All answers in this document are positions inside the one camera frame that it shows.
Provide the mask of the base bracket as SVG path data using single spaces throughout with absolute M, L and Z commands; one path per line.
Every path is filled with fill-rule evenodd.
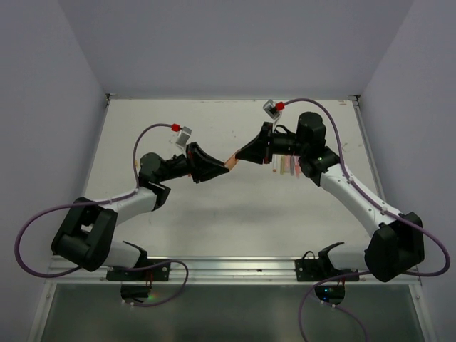
M 134 268 L 145 268 L 142 271 L 128 271 L 127 269 L 115 267 L 107 271 L 108 281 L 168 281 L 170 263 L 168 259 L 149 259 L 147 257 L 139 260 Z
M 327 253 L 307 251 L 300 259 L 294 261 L 294 269 L 297 281 L 323 281 L 335 276 L 343 276 L 341 280 L 358 281 L 359 275 L 354 274 L 350 269 L 336 269 L 327 257 Z

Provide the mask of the right base bracket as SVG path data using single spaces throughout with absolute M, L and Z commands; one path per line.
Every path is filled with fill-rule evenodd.
M 327 253 L 307 251 L 300 259 L 294 261 L 294 269 L 297 281 L 323 281 L 335 276 L 343 276 L 341 280 L 358 281 L 359 275 L 354 274 L 350 269 L 336 269 L 327 257 Z

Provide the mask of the left base bracket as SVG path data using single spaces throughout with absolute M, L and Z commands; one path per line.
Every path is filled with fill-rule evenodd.
M 147 257 L 139 260 L 134 268 L 145 268 L 142 271 L 128 271 L 127 269 L 115 267 L 107 271 L 108 281 L 168 281 L 170 263 L 168 259 L 149 259 Z

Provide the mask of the orange highlighter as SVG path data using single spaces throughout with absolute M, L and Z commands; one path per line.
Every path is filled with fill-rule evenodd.
M 232 171 L 234 169 L 234 167 L 237 165 L 237 163 L 239 162 L 239 160 L 237 159 L 236 157 L 236 154 L 238 153 L 238 150 L 233 153 L 227 160 L 226 162 L 224 163 L 224 166 L 229 170 L 229 171 Z

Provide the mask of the yellow capped pink highlighter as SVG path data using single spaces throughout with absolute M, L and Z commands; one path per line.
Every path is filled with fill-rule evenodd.
M 283 173 L 292 173 L 291 157 L 289 155 L 284 156 Z

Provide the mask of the red slim pen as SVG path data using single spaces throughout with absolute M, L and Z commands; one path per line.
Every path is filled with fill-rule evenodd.
M 299 179 L 300 167 L 296 156 L 290 157 L 290 173 Z

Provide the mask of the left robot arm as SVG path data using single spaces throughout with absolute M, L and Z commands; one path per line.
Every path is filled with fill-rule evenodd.
M 87 271 L 110 266 L 123 269 L 131 279 L 141 279 L 148 271 L 147 252 L 129 242 L 115 241 L 115 228 L 161 208 L 170 193 L 165 181 L 190 176 L 200 183 L 228 172 L 224 162 L 209 156 L 195 142 L 169 160 L 153 152 L 143 155 L 137 188 L 112 200 L 78 198 L 53 238 L 51 250 Z

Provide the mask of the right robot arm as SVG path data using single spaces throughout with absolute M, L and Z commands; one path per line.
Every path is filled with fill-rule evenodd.
M 401 213 L 386 204 L 344 170 L 340 157 L 326 144 L 326 126 L 317 113 L 300 114 L 296 132 L 275 129 L 265 122 L 259 134 L 236 153 L 238 160 L 269 164 L 274 155 L 297 157 L 302 173 L 316 186 L 333 195 L 366 230 L 370 241 L 359 246 L 336 242 L 303 260 L 302 269 L 315 279 L 335 279 L 350 271 L 369 271 L 382 282 L 390 281 L 425 258 L 423 225 L 419 216 Z

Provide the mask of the aluminium rail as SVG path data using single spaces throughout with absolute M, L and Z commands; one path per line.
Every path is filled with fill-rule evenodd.
M 311 285 L 317 281 L 298 281 L 294 260 L 297 256 L 286 257 L 210 257 L 210 256 L 177 256 L 177 260 L 185 263 L 190 271 L 187 285 Z M 76 267 L 69 261 L 53 256 L 49 273 L 68 271 Z M 89 272 L 78 270 L 72 274 L 52 279 L 57 283 L 67 284 L 134 284 L 145 285 L 146 281 L 108 281 L 109 268 Z M 185 269 L 182 265 L 172 263 L 168 272 L 168 281 L 152 284 L 180 285 L 185 280 Z M 372 275 L 361 275 L 359 281 L 345 281 L 345 285 L 421 285 L 418 277 L 400 275 L 383 283 Z

